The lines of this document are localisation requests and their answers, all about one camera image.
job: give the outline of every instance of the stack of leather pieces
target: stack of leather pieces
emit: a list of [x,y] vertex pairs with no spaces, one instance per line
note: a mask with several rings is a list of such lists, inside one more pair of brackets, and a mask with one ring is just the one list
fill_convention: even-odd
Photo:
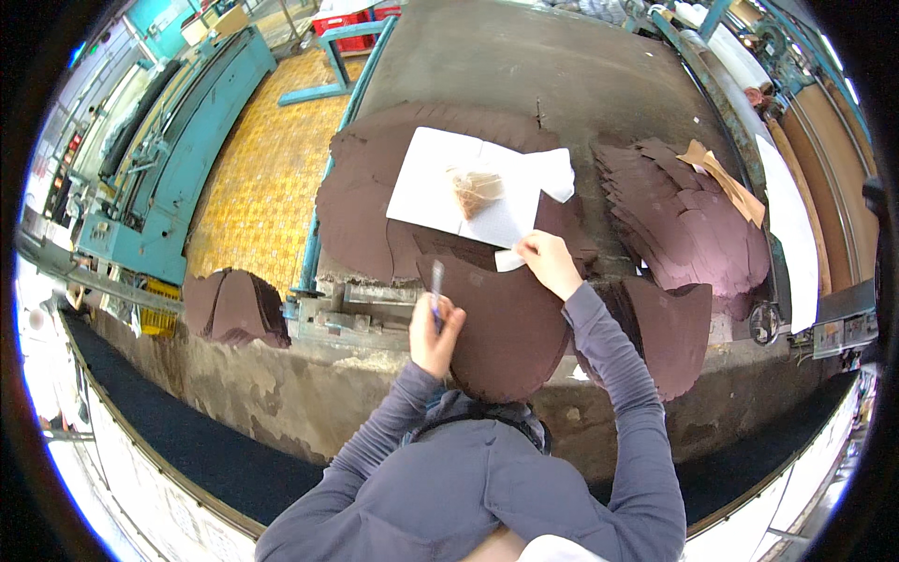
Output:
[[[639,277],[602,285],[596,292],[646,362],[659,398],[673,400],[693,387],[702,371],[711,324],[712,287],[692,284],[662,290]],[[587,359],[578,365],[602,386]]]
[[[316,197],[322,247],[338,263],[385,284],[445,268],[443,294],[468,312],[450,370],[471,396],[525,401],[552,376],[571,332],[561,302],[526,267],[498,273],[501,249],[431,228],[387,219],[415,129],[430,127],[532,153],[559,147],[537,120],[479,107],[403,103],[356,120],[331,141],[334,168]],[[576,195],[558,203],[541,193],[534,228],[565,239],[582,273],[596,256],[580,225]]]
[[654,281],[665,290],[708,283],[716,310],[745,319],[749,294],[768,275],[768,245],[721,186],[657,138],[593,154],[619,236]]
[[209,277],[188,275],[182,294],[188,328],[207,341],[242,347],[260,339],[290,347],[278,290],[250,272],[227,268]]

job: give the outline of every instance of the blue pen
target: blue pen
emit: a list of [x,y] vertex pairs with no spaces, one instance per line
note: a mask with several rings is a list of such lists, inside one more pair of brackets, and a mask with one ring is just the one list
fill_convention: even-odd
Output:
[[441,320],[441,310],[438,303],[441,301],[441,285],[443,284],[443,263],[434,260],[434,266],[431,271],[431,312],[434,314],[434,325],[437,327],[437,333],[443,328],[443,320]]

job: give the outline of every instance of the teal machine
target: teal machine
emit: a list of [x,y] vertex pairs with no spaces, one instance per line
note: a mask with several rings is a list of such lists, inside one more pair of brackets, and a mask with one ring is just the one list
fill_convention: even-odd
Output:
[[126,138],[127,152],[102,178],[115,196],[85,215],[76,247],[133,272],[181,285],[188,226],[231,126],[275,60],[253,26],[215,42],[151,100],[153,107]]

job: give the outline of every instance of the gray long-sleeve shirt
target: gray long-sleeve shirt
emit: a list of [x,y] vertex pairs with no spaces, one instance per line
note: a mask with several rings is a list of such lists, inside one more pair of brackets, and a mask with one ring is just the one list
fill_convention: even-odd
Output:
[[500,524],[525,541],[565,537],[610,562],[676,560],[686,516],[653,380],[587,283],[563,314],[615,409],[608,507],[571,464],[494,420],[444,424],[398,449],[441,385],[410,362],[322,482],[259,538],[256,560],[458,560]]

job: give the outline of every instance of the hand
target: hand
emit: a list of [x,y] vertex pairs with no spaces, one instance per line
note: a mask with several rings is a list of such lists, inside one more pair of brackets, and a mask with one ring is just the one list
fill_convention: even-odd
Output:
[[450,370],[452,350],[465,324],[465,310],[453,306],[446,297],[440,298],[437,308],[443,320],[443,329],[439,334],[431,312],[431,293],[424,293],[418,298],[409,324],[409,354],[412,361],[429,375],[442,379]]
[[512,250],[524,259],[537,280],[563,301],[568,300],[583,283],[565,240],[559,236],[531,230],[515,243]]

